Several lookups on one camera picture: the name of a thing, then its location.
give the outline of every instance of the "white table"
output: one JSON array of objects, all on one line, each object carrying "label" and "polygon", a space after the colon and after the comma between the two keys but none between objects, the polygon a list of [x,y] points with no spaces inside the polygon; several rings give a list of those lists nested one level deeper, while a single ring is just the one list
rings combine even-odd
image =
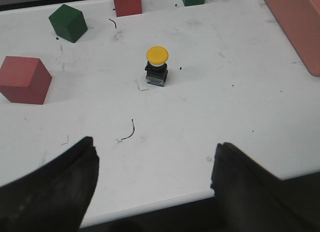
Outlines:
[{"label": "white table", "polygon": [[[0,95],[0,185],[87,135],[100,173],[82,226],[213,196],[219,142],[280,178],[320,169],[320,78],[263,0],[142,2],[142,15],[121,18],[113,0],[70,3],[89,27],[75,44],[56,40],[48,16],[59,5],[0,13],[0,60],[40,58],[53,76],[44,105]],[[156,45],[170,54],[163,88],[145,81]],[[131,119],[134,135],[117,142]]]}]

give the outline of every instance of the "yellow button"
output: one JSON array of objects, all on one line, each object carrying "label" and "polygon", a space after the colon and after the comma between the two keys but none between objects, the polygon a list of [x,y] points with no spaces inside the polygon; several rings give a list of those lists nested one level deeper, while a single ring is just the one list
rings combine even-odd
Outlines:
[{"label": "yellow button", "polygon": [[147,51],[146,58],[150,63],[160,65],[168,60],[169,53],[163,47],[152,47]]}]

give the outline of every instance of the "table surface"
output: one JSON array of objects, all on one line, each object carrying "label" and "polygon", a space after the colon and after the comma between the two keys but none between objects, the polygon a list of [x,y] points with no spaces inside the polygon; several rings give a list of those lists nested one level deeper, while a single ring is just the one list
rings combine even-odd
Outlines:
[{"label": "table surface", "polygon": [[[88,25],[75,44],[56,40],[48,20],[60,5],[0,12],[0,60],[40,58],[53,76],[44,105],[0,95],[0,185],[93,136],[100,173],[88,226],[213,196],[220,142],[279,178],[320,169],[320,78],[263,0],[142,0],[143,14],[121,18],[113,0],[69,5]],[[145,81],[157,45],[170,54],[163,88]],[[119,142],[132,119],[134,135]]]}]

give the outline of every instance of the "red cube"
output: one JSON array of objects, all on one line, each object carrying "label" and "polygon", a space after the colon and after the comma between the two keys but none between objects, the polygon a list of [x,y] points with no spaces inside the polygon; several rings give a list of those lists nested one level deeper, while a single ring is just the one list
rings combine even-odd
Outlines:
[{"label": "red cube", "polygon": [[129,16],[142,13],[141,0],[113,0],[116,16]]},{"label": "red cube", "polygon": [[43,104],[51,80],[39,58],[7,56],[0,69],[0,92],[13,103]]}]

